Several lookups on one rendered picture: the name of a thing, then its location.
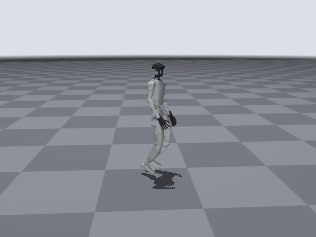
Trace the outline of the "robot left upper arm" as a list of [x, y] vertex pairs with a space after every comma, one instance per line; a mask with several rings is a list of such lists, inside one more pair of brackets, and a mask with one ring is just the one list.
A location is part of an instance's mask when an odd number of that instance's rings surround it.
[[[164, 85], [166, 87], [166, 82], [164, 81]], [[164, 90], [164, 97], [163, 97], [163, 102], [167, 100], [167, 97], [165, 96], [165, 90]]]

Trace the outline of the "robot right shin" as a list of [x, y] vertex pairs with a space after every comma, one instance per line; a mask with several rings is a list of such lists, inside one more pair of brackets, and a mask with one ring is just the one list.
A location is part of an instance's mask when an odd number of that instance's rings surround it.
[[147, 166], [149, 163], [151, 163], [159, 154], [161, 153], [158, 152], [158, 148], [157, 146], [153, 146], [153, 148], [150, 150], [149, 154], [148, 154], [148, 158], [145, 161], [144, 165]]

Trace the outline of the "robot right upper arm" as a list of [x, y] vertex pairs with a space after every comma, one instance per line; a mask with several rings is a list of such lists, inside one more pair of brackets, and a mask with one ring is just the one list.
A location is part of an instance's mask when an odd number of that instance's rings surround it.
[[148, 95], [147, 95], [147, 102], [149, 103], [149, 99], [152, 98], [154, 94], [154, 88], [156, 86], [156, 81], [149, 81], [148, 82]]

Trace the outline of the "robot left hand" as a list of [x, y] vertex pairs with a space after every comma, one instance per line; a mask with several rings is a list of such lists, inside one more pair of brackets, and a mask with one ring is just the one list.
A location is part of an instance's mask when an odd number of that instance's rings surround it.
[[172, 116], [172, 112], [169, 111], [170, 115], [168, 117], [170, 117], [170, 121], [172, 123], [172, 126], [175, 126], [176, 125], [176, 118], [174, 116]]

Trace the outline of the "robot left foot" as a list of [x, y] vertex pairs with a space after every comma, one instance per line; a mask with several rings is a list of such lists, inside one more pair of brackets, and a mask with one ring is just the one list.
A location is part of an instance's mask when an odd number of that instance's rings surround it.
[[156, 161], [152, 161], [151, 163], [149, 163], [150, 165], [154, 165], [154, 166], [161, 166], [160, 163], [156, 162]]

